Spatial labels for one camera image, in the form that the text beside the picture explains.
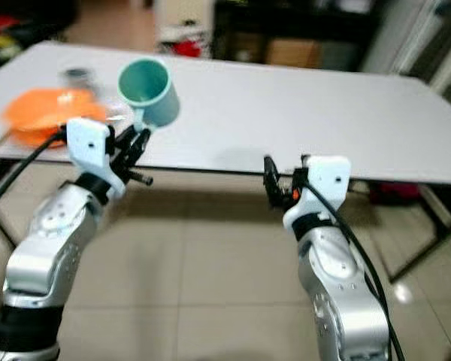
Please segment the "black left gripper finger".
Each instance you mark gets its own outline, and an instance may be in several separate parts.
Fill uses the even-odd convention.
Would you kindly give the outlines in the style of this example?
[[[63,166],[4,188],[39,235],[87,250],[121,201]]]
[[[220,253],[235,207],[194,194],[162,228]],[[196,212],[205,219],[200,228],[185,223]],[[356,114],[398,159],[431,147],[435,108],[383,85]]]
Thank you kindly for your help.
[[[123,131],[120,132],[114,141],[114,157],[118,157],[120,154],[126,153],[130,147],[132,147],[132,142],[136,139],[136,130],[133,125],[127,126]]]
[[[134,135],[134,138],[130,141],[129,145],[129,161],[138,162],[144,154],[144,148],[147,146],[147,142],[149,142],[153,131],[151,131],[150,128],[141,130],[133,129],[132,134]]]

